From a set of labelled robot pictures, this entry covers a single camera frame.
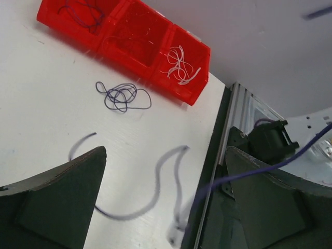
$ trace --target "gray wall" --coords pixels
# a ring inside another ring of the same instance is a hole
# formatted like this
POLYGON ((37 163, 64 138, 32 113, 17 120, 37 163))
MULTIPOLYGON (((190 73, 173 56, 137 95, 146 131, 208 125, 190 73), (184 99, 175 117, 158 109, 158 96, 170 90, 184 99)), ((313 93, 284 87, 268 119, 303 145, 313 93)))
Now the gray wall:
POLYGON ((212 48, 210 71, 284 117, 332 106, 332 0, 144 0, 212 48))

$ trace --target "black wire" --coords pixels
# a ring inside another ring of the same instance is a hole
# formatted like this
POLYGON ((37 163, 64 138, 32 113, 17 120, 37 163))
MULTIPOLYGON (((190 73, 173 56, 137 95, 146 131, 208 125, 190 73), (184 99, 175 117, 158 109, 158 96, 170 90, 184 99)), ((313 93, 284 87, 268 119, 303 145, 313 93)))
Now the black wire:
POLYGON ((129 109, 146 110, 152 106, 150 94, 142 88, 138 89, 134 84, 119 84, 118 86, 107 90, 104 83, 98 81, 95 84, 95 88, 98 93, 105 95, 104 104, 110 110, 118 110, 122 113, 126 113, 129 109), (138 91, 144 91, 149 97, 150 104, 148 107, 132 107, 128 105, 135 100, 138 91))

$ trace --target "white table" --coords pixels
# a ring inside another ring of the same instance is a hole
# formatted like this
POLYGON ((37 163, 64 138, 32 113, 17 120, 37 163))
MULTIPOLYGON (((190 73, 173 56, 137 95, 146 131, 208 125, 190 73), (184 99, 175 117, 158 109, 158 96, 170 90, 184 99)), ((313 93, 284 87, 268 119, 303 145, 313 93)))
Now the white table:
MULTIPOLYGON (((97 132, 76 155, 99 145, 107 149, 97 200, 101 208, 127 214, 146 204, 153 195, 157 160, 179 145, 191 148, 180 170, 184 201, 189 199, 197 187, 224 84, 210 74, 193 107, 146 88, 151 109, 112 112, 95 82, 110 88, 133 81, 38 23, 39 5, 40 0, 0 1, 0 186, 65 163, 78 139, 97 132)), ((147 103, 146 96, 138 95, 136 103, 147 103)), ((170 248, 165 236, 175 203, 174 161, 164 165, 161 196, 153 210, 130 222, 94 212, 85 248, 170 248)))

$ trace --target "red tray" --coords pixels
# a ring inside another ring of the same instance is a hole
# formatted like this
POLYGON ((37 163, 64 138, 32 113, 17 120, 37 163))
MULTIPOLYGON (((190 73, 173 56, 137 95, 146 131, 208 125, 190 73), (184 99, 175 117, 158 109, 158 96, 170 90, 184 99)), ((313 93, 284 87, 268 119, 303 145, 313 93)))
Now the red tray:
POLYGON ((210 48, 140 0, 43 0, 37 20, 189 105, 208 82, 210 48), (171 48, 180 45, 185 61, 201 68, 185 86, 163 73, 173 67, 171 48))

